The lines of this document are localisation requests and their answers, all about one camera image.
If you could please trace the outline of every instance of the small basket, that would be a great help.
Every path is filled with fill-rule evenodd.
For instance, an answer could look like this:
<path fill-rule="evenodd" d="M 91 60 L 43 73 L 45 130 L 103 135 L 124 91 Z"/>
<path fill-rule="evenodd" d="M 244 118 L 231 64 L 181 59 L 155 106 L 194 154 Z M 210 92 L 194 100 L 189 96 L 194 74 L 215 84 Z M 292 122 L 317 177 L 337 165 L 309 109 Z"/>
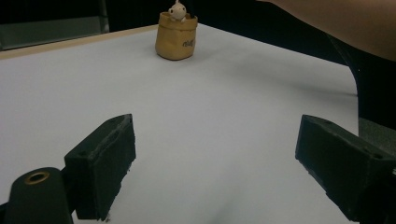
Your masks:
<path fill-rule="evenodd" d="M 186 20 L 172 21 L 168 12 L 162 12 L 158 23 L 155 50 L 161 57 L 182 60 L 194 53 L 197 17 L 191 18 L 187 13 Z"/>

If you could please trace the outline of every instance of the brown pouch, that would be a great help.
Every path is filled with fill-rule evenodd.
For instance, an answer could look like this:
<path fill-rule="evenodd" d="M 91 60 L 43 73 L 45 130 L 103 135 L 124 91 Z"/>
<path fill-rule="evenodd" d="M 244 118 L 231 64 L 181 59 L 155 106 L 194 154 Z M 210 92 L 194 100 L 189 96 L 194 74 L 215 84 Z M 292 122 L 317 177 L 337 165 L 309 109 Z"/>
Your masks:
<path fill-rule="evenodd" d="M 158 23 L 155 50 L 160 56 L 169 60 L 181 60 L 194 53 L 197 17 L 191 18 L 187 13 L 186 20 L 172 21 L 168 12 L 162 12 Z"/>

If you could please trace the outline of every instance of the white tabletop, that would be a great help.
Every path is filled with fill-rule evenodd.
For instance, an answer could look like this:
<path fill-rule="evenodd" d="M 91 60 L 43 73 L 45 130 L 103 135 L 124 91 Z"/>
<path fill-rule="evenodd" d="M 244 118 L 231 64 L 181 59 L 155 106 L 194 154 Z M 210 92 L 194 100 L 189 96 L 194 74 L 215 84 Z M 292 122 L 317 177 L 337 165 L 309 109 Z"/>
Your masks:
<path fill-rule="evenodd" d="M 0 61 L 0 203 L 17 177 L 62 169 L 102 122 L 132 113 L 137 159 L 111 223 L 348 223 L 294 159 L 302 114 L 357 133 L 347 67 L 202 24 L 194 55 L 172 62 L 155 38 Z"/>

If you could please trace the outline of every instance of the person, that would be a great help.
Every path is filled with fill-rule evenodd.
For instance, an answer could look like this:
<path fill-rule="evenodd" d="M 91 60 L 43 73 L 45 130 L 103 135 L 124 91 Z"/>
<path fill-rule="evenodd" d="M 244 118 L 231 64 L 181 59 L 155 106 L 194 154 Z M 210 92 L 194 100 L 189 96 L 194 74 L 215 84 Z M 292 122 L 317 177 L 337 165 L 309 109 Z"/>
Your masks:
<path fill-rule="evenodd" d="M 258 0 L 350 46 L 396 62 L 396 0 Z"/>

